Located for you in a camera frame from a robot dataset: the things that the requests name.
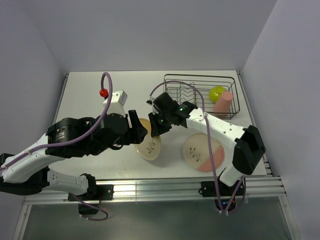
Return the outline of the yellow cream plate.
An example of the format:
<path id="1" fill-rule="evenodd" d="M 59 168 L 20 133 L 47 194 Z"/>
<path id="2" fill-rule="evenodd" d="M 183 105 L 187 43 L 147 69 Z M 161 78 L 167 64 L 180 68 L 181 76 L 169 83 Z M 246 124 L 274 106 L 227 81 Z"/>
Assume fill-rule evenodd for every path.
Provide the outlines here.
<path id="1" fill-rule="evenodd" d="M 162 141 L 160 136 L 151 136 L 151 123 L 148 119 L 139 119 L 142 126 L 147 130 L 147 135 L 143 141 L 139 144 L 135 144 L 134 148 L 136 152 L 146 161 L 154 161 L 161 151 Z"/>

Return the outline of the green ceramic bowl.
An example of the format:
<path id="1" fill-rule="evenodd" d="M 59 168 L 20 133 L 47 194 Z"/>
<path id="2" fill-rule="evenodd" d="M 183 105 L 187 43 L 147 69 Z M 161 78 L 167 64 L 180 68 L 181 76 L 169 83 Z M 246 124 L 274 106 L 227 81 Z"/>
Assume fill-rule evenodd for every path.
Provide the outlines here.
<path id="1" fill-rule="evenodd" d="M 208 92 L 208 97 L 215 104 L 225 91 L 226 89 L 223 86 L 215 86 Z"/>

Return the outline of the pink cup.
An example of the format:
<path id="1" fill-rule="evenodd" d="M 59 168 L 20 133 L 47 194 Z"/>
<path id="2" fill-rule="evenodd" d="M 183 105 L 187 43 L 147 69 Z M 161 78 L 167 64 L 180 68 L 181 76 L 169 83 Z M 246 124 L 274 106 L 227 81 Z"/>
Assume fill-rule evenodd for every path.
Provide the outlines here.
<path id="1" fill-rule="evenodd" d="M 229 91 L 224 91 L 219 99 L 213 106 L 213 112 L 217 114 L 226 114 L 229 112 L 232 101 L 233 101 L 233 94 Z"/>

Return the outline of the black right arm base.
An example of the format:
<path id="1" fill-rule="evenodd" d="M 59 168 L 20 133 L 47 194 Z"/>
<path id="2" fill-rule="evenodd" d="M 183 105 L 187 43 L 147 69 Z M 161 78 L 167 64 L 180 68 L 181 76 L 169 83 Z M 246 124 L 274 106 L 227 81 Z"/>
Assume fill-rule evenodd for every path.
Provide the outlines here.
<path id="1" fill-rule="evenodd" d="M 227 186 L 222 182 L 218 182 L 219 194 L 221 197 L 231 197 L 234 191 L 236 190 L 237 184 L 240 181 L 238 180 L 233 186 Z M 202 181 L 201 188 L 198 190 L 198 193 L 204 198 L 208 197 L 217 197 L 216 185 L 214 181 Z M 246 187 L 244 183 L 241 182 L 238 187 L 235 196 L 243 196 L 246 193 Z"/>

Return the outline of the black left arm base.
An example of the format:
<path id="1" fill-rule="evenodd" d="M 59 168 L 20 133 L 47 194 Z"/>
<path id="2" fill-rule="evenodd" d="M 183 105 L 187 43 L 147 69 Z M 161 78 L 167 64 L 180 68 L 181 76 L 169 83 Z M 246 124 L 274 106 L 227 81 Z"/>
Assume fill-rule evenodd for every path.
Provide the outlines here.
<path id="1" fill-rule="evenodd" d="M 86 193 L 76 197 L 82 201 L 109 201 L 113 199 L 114 186 L 112 184 L 97 185 L 89 188 Z"/>

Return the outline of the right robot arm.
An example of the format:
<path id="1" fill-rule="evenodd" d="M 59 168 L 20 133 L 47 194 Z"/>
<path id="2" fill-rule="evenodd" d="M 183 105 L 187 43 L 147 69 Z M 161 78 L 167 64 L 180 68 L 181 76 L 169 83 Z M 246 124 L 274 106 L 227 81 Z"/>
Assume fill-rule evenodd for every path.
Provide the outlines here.
<path id="1" fill-rule="evenodd" d="M 241 177 L 251 175 L 266 152 L 261 134 L 253 125 L 243 127 L 228 123 L 188 101 L 178 104 L 166 92 L 156 98 L 150 97 L 147 104 L 152 106 L 148 114 L 152 137 L 169 132 L 173 125 L 183 126 L 218 140 L 225 152 L 231 154 L 232 162 L 216 183 L 222 195 L 229 194 Z"/>

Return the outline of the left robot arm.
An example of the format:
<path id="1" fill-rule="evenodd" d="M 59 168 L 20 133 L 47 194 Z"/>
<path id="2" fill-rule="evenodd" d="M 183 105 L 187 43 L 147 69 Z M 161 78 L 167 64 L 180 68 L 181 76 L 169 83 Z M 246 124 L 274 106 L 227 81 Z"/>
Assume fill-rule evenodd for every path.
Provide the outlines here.
<path id="1" fill-rule="evenodd" d="M 140 144 L 148 131 L 135 110 L 128 114 L 106 114 L 98 118 L 64 118 L 48 128 L 32 146 L 17 155 L 0 156 L 0 190 L 18 196 L 42 190 L 66 192 L 91 200 L 98 188 L 94 176 L 84 173 L 71 176 L 49 166 L 55 162 L 84 156 L 97 156 L 107 149 Z"/>

